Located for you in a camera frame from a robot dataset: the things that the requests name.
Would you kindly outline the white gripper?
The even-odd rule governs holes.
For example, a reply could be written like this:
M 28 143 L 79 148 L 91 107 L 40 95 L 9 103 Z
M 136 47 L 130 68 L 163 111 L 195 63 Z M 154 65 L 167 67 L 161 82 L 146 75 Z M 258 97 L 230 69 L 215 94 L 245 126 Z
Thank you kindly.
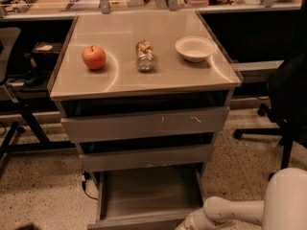
M 224 214 L 218 209 L 201 208 L 189 214 L 175 230 L 218 230 L 224 223 Z

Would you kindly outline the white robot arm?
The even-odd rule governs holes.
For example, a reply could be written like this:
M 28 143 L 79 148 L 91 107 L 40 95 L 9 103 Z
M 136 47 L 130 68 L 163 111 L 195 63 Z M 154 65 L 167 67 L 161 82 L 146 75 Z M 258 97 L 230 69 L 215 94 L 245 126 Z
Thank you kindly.
M 307 172 L 288 168 L 269 181 L 260 201 L 230 201 L 211 196 L 175 230 L 219 230 L 234 220 L 262 230 L 307 230 Z

